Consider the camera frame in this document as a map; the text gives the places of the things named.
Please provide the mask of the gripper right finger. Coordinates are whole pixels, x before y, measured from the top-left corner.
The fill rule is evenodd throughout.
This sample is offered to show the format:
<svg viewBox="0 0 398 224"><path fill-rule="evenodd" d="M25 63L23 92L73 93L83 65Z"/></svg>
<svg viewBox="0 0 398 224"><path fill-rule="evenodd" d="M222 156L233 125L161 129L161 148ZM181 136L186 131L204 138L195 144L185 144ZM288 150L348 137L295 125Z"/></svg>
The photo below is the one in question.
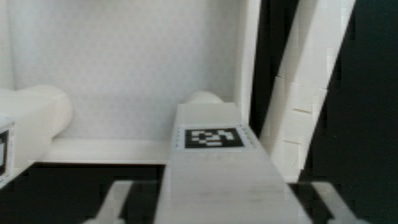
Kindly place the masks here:
<svg viewBox="0 0 398 224"><path fill-rule="evenodd" d="M355 216L328 182L296 182L289 184L289 188L309 216L311 224L369 224Z"/></svg>

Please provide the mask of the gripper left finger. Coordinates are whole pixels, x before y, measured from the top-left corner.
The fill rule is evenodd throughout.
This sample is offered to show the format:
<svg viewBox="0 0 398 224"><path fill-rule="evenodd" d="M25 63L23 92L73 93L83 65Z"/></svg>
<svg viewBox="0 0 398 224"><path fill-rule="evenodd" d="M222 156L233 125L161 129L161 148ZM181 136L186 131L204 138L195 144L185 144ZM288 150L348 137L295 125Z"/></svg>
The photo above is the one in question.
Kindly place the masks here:
<svg viewBox="0 0 398 224"><path fill-rule="evenodd" d="M117 180L96 216L82 224L153 224L158 194L158 181Z"/></svg>

